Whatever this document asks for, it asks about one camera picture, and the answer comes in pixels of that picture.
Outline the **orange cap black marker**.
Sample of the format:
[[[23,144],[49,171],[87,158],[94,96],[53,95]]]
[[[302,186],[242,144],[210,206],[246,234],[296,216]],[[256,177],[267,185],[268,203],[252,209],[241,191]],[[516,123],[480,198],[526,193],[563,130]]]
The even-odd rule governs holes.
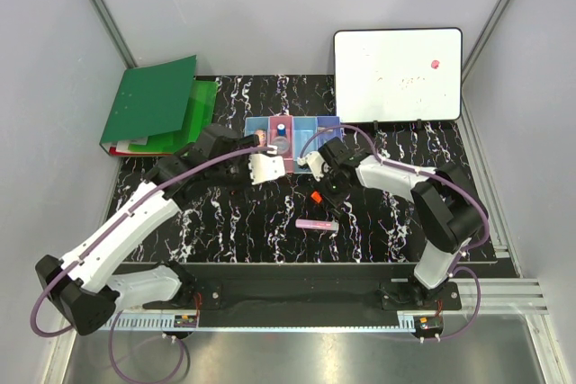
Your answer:
[[[325,197],[322,193],[318,191],[312,192],[310,194],[310,199],[318,206],[321,206],[327,212],[331,212],[334,209],[334,205],[330,200],[330,198]]]

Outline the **pink purple pen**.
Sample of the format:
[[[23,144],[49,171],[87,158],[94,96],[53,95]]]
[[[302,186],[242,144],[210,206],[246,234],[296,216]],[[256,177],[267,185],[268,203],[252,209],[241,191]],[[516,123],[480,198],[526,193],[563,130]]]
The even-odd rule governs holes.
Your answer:
[[[305,230],[337,232],[339,224],[336,221],[297,219],[295,226]]]

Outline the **round clear plastic container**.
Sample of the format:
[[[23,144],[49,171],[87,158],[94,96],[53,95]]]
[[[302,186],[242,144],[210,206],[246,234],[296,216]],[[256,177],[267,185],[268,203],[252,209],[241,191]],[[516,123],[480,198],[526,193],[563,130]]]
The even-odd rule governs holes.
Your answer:
[[[276,136],[272,140],[271,144],[276,146],[279,155],[284,155],[288,153],[291,149],[291,144],[286,136]]]

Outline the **purple plastic drawer box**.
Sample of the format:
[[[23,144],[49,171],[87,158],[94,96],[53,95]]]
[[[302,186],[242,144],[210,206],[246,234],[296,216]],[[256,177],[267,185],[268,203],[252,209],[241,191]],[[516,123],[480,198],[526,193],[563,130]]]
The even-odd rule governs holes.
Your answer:
[[[343,130],[336,129],[336,126],[340,124],[340,118],[338,116],[319,116],[317,132],[317,148],[321,148],[325,143],[332,140],[333,138],[343,139]]]

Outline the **blue white glue bottle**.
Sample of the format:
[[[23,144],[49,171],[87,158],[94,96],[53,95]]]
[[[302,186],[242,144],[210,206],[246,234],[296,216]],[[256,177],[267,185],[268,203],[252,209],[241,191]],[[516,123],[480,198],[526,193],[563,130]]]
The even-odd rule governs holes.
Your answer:
[[[285,137],[287,133],[286,126],[283,123],[279,123],[276,127],[277,134],[280,137]]]

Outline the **pink plastic drawer box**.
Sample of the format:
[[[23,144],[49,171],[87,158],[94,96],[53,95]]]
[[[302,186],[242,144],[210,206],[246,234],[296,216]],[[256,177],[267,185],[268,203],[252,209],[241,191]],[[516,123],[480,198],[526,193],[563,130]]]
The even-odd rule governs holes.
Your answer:
[[[293,116],[271,116],[268,120],[268,143],[275,146],[287,174],[293,173]]]

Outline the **white whiteboard black frame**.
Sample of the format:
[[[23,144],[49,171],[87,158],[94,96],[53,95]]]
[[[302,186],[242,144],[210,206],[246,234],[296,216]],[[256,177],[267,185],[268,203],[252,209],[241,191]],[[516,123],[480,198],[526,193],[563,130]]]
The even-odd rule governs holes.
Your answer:
[[[456,27],[337,31],[336,115],[347,123],[455,121],[462,62]]]

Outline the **pink crayon tube case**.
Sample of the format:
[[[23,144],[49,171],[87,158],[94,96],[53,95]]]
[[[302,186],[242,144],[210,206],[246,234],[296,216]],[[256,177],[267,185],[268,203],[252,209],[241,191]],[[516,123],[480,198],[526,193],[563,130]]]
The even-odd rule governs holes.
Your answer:
[[[255,135],[258,137],[258,142],[260,146],[265,146],[267,142],[267,135],[263,129],[257,129]]]

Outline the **light blue end drawer box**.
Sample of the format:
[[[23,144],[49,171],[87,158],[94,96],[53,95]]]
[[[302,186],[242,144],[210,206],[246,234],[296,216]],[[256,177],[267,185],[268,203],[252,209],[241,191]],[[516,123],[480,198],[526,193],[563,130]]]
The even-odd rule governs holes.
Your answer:
[[[269,126],[269,118],[268,117],[249,117],[249,118],[246,118],[245,128],[244,128],[245,135],[246,136],[255,135],[255,131],[257,129],[263,129],[267,135],[267,142],[266,142],[266,145],[267,145],[268,144],[268,131],[269,131],[268,126]]]

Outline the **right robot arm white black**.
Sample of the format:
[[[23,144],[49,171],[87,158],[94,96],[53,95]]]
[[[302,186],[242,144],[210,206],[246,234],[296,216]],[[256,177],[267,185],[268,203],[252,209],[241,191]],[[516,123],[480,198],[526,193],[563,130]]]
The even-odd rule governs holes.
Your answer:
[[[430,168],[382,160],[366,151],[352,151],[339,138],[310,155],[317,184],[314,200],[336,218],[351,191],[360,187],[413,205],[426,245],[413,274],[390,296],[398,304],[432,307],[473,238],[490,236],[488,212],[454,164]]]

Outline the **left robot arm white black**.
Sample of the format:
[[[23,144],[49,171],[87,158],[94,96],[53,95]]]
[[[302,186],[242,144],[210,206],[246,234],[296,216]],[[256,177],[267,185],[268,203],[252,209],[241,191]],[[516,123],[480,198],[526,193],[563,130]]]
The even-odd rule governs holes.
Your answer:
[[[90,335],[114,314],[152,302],[187,308],[195,302],[196,279],[174,261],[150,270],[116,275],[142,241],[185,209],[196,187],[249,185],[249,158],[260,140],[240,136],[219,124],[198,139],[160,158],[127,202],[96,232],[57,258],[45,255],[35,265],[50,303],[79,335]]]

